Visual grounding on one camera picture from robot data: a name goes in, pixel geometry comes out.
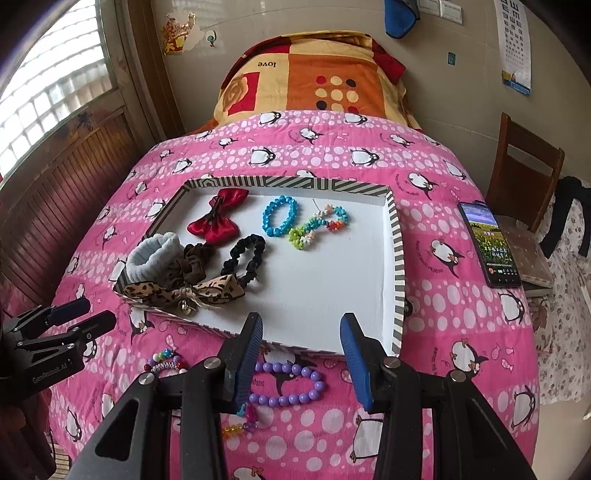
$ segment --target window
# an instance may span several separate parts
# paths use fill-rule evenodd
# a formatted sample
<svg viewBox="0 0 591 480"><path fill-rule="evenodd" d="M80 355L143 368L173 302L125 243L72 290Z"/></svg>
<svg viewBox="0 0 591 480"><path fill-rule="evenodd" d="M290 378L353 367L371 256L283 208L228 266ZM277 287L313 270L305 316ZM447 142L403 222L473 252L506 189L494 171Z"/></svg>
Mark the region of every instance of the window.
<svg viewBox="0 0 591 480"><path fill-rule="evenodd" d="M0 98L0 173L112 89L95 0L80 0L31 48Z"/></svg>

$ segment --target brown scrunchie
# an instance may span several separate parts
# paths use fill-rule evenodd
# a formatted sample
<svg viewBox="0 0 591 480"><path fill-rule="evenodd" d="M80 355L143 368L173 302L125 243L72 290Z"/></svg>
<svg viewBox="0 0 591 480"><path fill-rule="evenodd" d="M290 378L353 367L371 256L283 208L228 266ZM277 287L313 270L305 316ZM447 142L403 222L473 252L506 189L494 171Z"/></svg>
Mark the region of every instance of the brown scrunchie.
<svg viewBox="0 0 591 480"><path fill-rule="evenodd" d="M169 265L164 279L164 288L174 289L196 285L207 275L205 268L213 256L214 248L208 244L188 244L182 258L176 258Z"/></svg>

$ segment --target phone screen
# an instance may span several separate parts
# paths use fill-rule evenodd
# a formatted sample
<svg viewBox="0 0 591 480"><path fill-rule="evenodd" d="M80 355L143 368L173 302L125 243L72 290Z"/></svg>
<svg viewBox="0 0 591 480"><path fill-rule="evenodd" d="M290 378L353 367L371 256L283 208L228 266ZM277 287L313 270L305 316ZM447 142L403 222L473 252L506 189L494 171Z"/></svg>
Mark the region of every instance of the phone screen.
<svg viewBox="0 0 591 480"><path fill-rule="evenodd" d="M460 209L472 233L489 284L521 285L509 245L488 207L480 202L460 202Z"/></svg>

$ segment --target screw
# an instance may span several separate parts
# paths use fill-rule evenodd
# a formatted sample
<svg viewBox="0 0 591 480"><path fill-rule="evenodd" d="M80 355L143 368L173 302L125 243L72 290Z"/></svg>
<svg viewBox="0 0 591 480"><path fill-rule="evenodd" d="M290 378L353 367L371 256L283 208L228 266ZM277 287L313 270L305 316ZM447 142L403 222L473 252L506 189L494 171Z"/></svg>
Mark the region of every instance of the screw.
<svg viewBox="0 0 591 480"><path fill-rule="evenodd" d="M386 368L389 368L392 370L400 367L400 365L402 363L397 356L387 356L386 358L384 358L383 362L384 362L384 366Z"/></svg>
<svg viewBox="0 0 591 480"><path fill-rule="evenodd" d="M206 358L203 361L203 365L208 370L213 370L214 368L219 367L221 364L222 364L222 361L218 357L216 357L216 356L211 356L209 358Z"/></svg>
<svg viewBox="0 0 591 480"><path fill-rule="evenodd" d="M139 376L138 382L140 385L150 385L154 381L154 378L156 377L152 372L144 372Z"/></svg>
<svg viewBox="0 0 591 480"><path fill-rule="evenodd" d="M466 374L461 370L454 370L452 373L450 373L450 377L454 382L458 383L462 383L466 380Z"/></svg>

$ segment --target striped tray border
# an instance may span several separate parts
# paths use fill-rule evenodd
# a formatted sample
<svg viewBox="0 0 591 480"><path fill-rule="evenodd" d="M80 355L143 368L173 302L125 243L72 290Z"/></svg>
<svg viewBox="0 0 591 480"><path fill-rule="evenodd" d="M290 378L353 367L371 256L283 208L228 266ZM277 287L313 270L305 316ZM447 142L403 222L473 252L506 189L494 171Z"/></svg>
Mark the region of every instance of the striped tray border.
<svg viewBox="0 0 591 480"><path fill-rule="evenodd" d="M191 189L205 188L205 187L280 187L286 189L309 189L309 190L324 190L328 192L345 192L354 193L358 195L368 195L372 197L383 197L385 198L386 205L388 206L388 212L390 217L390 225L392 228L393 238L393 249L394 249L394 318L393 318L393 329L392 329L392 352L398 356L402 346L402 321L404 320L404 253L402 250L402 232L400 230L400 222L398 220L398 213L396 211L396 204L392 190L387 185L379 185L376 183L364 183L361 181L352 180L336 180L336 179L320 179L310 177L283 177L283 176L246 176L240 175L235 177L214 177L211 179L195 179L186 181L174 194L174 196L164 206L162 211L154 219L152 225L146 231L143 238L147 238L155 234L164 219L170 214L170 212L176 207L179 201L186 195ZM142 306L152 312L165 316L175 321L182 321L189 323L193 326L197 326L199 329L203 329L209 332L215 332L218 335L229 338L233 336L225 330L219 330L213 327L200 325L194 322L189 322L182 317L178 317L169 312L165 312L161 309L153 307L146 307L142 303L139 303L129 297L123 295L123 289L130 281L127 277L125 269L117 279L113 290L117 295L125 299L128 303L135 306ZM285 346L275 342L264 342L265 346L286 352L293 352L295 354L306 353L307 355L320 355L320 356L340 356L334 352L326 351L310 351L306 348L299 346Z"/></svg>

